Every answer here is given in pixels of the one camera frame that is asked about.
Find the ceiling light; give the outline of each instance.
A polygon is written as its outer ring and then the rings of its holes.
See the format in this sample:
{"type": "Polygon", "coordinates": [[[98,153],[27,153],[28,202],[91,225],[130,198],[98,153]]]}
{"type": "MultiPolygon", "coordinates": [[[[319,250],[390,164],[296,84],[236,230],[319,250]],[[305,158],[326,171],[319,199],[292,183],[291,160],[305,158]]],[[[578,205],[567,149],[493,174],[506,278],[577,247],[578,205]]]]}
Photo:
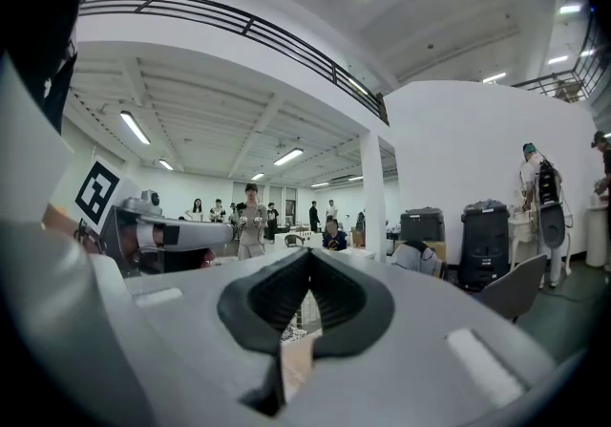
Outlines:
{"type": "Polygon", "coordinates": [[[549,60],[549,62],[547,62],[549,65],[552,64],[557,64],[559,62],[564,62],[564,60],[566,60],[569,57],[569,55],[564,55],[564,56],[557,56],[556,58],[551,58],[549,60]]]}
{"type": "Polygon", "coordinates": [[[144,135],[144,132],[142,132],[140,127],[137,125],[136,120],[129,111],[121,111],[121,117],[123,118],[123,121],[127,123],[127,126],[129,126],[137,136],[137,139],[139,139],[145,145],[151,144],[151,141],[146,138],[146,135],[144,135]]]}
{"type": "Polygon", "coordinates": [[[493,80],[502,79],[505,75],[507,75],[506,72],[502,74],[493,75],[492,77],[485,78],[484,80],[482,80],[482,82],[486,84],[487,82],[492,82],[493,80]]]}
{"type": "Polygon", "coordinates": [[[581,6],[579,4],[573,4],[570,6],[562,6],[560,8],[560,14],[567,14],[569,12],[579,12],[581,10],[581,6]]]}
{"type": "Polygon", "coordinates": [[[299,157],[303,154],[303,150],[301,148],[294,148],[293,150],[291,150],[288,154],[286,154],[283,157],[280,157],[278,160],[276,160],[274,162],[274,165],[282,165],[284,163],[287,163],[289,160],[293,160],[296,157],[299,157]]]}
{"type": "Polygon", "coordinates": [[[361,84],[352,80],[350,77],[348,78],[348,82],[352,84],[356,89],[358,89],[361,93],[363,93],[365,96],[369,95],[369,93],[365,90],[365,88],[361,84]]]}
{"type": "Polygon", "coordinates": [[[161,165],[163,165],[163,167],[165,167],[167,170],[169,171],[173,171],[174,167],[172,167],[168,162],[166,162],[164,159],[159,159],[159,163],[161,165]]]}

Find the balcony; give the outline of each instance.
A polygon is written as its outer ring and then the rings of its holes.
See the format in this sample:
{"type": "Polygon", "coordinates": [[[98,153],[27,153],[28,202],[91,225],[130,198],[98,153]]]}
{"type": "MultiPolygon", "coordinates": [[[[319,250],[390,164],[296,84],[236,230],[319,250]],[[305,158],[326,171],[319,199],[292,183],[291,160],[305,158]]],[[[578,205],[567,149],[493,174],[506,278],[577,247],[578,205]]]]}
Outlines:
{"type": "Polygon", "coordinates": [[[85,0],[80,9],[81,16],[126,13],[193,21],[249,38],[308,67],[388,124],[380,95],[301,38],[254,14],[208,0],[85,0]]]}

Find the railing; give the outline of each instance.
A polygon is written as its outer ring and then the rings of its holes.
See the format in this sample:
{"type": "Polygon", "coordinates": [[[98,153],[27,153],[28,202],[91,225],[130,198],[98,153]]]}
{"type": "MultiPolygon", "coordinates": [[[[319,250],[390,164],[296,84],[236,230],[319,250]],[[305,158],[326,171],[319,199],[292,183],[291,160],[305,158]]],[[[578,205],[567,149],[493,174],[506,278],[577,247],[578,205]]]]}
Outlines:
{"type": "Polygon", "coordinates": [[[573,69],[527,80],[513,87],[557,97],[566,102],[584,100],[592,94],[609,66],[608,46],[594,11],[590,11],[585,39],[573,69]]]}
{"type": "Polygon", "coordinates": [[[221,28],[289,56],[332,82],[388,124],[384,99],[294,34],[259,16],[208,0],[85,0],[80,15],[152,14],[221,28]]]}

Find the chair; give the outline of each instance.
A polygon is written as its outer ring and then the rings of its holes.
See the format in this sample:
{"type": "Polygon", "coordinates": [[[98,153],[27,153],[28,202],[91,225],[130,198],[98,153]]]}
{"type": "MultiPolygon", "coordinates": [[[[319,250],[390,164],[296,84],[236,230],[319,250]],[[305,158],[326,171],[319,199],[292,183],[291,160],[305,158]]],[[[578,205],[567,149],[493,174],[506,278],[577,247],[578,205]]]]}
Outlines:
{"type": "Polygon", "coordinates": [[[303,246],[304,239],[302,239],[299,235],[286,235],[286,237],[284,237],[284,243],[287,247],[296,247],[298,240],[301,241],[303,246]]]}
{"type": "Polygon", "coordinates": [[[517,318],[526,313],[535,302],[546,263],[545,254],[524,261],[514,270],[485,287],[477,299],[489,309],[515,323],[517,318]]]}

